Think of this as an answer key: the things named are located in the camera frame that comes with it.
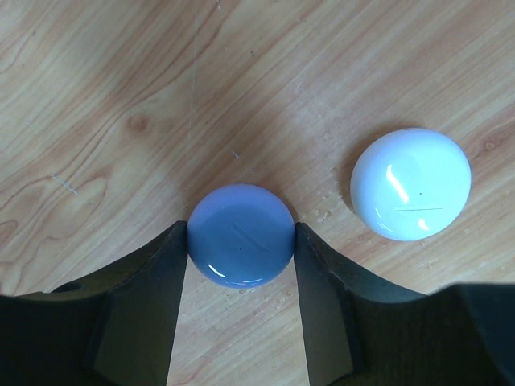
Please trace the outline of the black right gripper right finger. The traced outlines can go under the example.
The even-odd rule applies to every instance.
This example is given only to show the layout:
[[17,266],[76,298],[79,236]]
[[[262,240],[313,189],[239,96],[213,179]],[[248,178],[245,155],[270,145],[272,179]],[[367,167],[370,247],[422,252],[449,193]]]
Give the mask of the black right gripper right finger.
[[459,283],[425,295],[295,229],[312,385],[511,385],[514,287]]

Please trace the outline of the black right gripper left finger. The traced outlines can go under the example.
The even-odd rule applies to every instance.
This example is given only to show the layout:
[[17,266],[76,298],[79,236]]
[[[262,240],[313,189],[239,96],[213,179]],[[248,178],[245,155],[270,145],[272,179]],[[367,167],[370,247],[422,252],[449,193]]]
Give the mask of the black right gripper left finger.
[[186,265],[179,221],[52,292],[2,296],[2,384],[164,385]]

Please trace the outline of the lilac earbud charging case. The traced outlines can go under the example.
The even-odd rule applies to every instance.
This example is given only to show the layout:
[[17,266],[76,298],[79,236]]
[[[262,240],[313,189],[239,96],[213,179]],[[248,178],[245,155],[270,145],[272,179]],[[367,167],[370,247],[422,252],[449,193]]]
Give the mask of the lilac earbud charging case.
[[251,184],[206,195],[187,222],[187,251],[210,281],[249,289],[273,281],[295,249],[295,222],[275,194]]

